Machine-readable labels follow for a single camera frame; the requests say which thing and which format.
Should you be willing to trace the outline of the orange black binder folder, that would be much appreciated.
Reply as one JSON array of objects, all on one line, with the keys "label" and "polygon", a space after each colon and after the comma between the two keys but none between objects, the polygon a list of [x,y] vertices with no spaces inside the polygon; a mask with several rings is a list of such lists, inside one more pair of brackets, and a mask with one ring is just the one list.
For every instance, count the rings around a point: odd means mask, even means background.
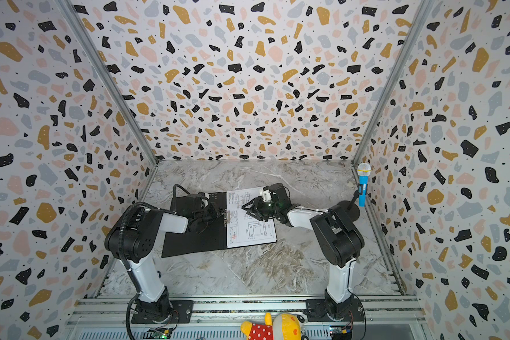
[{"label": "orange black binder folder", "polygon": [[[220,208],[226,209],[226,192],[204,193],[210,202],[216,203]],[[171,202],[171,209],[176,212],[176,197]],[[198,222],[188,219],[188,227],[184,233],[168,233],[164,237],[162,258],[228,250],[227,230],[223,216],[212,222]]]}]

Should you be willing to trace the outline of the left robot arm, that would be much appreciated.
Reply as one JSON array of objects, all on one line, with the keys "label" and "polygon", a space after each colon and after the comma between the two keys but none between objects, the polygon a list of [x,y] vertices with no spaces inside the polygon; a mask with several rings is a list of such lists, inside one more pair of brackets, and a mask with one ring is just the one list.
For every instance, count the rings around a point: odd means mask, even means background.
[{"label": "left robot arm", "polygon": [[172,303],[152,251],[164,235],[162,257],[227,249],[225,193],[174,196],[168,209],[131,205],[106,235],[105,248],[126,268],[136,289],[133,323],[187,323],[191,301]]}]

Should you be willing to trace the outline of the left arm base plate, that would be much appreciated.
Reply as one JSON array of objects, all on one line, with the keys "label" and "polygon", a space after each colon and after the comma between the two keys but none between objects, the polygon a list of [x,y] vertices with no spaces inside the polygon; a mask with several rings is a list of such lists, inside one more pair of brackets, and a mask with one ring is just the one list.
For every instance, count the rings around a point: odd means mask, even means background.
[{"label": "left arm base plate", "polygon": [[137,301],[133,324],[188,324],[194,309],[193,300],[163,300],[146,303]]}]

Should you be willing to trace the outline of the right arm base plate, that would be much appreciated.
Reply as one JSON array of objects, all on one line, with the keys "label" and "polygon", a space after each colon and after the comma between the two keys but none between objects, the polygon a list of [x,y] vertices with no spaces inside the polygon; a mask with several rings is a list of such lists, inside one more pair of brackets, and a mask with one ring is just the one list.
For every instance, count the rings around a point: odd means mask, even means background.
[{"label": "right arm base plate", "polygon": [[359,299],[354,297],[338,304],[332,299],[309,299],[305,303],[305,315],[309,322],[362,322],[365,320],[364,307]]}]

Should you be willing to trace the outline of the paper sheet with diagram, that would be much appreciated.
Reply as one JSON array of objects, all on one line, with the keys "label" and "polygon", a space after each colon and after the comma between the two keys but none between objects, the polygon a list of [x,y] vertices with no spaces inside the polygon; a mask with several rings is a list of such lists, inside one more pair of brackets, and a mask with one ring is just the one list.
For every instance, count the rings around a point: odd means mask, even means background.
[{"label": "paper sheet with diagram", "polygon": [[262,188],[250,188],[226,193],[227,248],[275,243],[276,228],[272,220],[259,221],[247,215],[242,206],[261,195]]}]

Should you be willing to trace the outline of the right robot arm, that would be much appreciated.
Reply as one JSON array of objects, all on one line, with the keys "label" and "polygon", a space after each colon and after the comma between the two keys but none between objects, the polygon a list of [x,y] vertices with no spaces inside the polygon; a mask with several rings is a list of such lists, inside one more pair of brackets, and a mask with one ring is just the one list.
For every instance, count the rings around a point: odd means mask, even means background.
[{"label": "right robot arm", "polygon": [[343,320],[354,301],[352,275],[364,237],[355,221],[361,216],[356,204],[358,194],[350,201],[340,201],[327,209],[306,208],[292,203],[289,189],[283,184],[265,186],[258,197],[242,206],[256,220],[277,220],[290,228],[305,228],[314,232],[318,245],[330,264],[329,280],[324,292],[324,310],[332,320]]}]

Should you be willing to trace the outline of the metal binder clip mechanism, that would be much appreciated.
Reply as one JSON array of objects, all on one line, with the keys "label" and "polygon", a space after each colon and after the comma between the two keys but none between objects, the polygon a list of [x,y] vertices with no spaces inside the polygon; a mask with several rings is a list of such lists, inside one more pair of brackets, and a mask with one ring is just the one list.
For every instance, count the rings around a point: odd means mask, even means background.
[{"label": "metal binder clip mechanism", "polygon": [[222,212],[222,216],[223,216],[223,219],[224,219],[224,225],[225,227],[228,226],[229,224],[229,219],[230,219],[230,212],[228,211],[228,209],[224,209],[223,212]]}]

